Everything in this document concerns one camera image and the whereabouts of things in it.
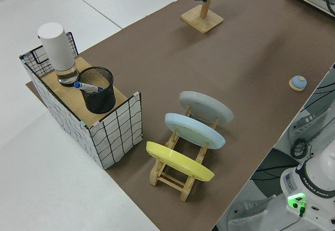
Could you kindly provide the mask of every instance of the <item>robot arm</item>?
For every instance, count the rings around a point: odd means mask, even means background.
[[[320,154],[290,168],[281,176],[287,198],[286,208],[300,215],[306,204],[304,219],[324,231],[335,230],[335,140]]]

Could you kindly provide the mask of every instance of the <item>blue cap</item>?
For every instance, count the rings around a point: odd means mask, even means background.
[[[74,82],[73,86],[78,89],[80,87],[80,82]]]

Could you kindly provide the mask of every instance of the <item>yellow plate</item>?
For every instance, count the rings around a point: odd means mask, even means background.
[[[214,177],[214,173],[202,164],[168,147],[148,141],[147,152],[168,166],[198,180],[210,181]]]

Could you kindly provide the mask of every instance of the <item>white cylindrical container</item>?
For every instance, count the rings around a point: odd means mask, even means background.
[[[58,81],[64,86],[73,86],[79,73],[63,26],[59,23],[46,23],[39,27],[37,34]]]

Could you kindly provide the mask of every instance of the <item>green light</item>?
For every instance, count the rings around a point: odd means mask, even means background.
[[[294,200],[294,199],[299,198],[299,197],[304,198],[305,194],[304,193],[297,193],[297,194],[294,194],[294,195],[291,195],[291,196],[287,197],[287,199],[289,201],[291,201],[291,200]]]

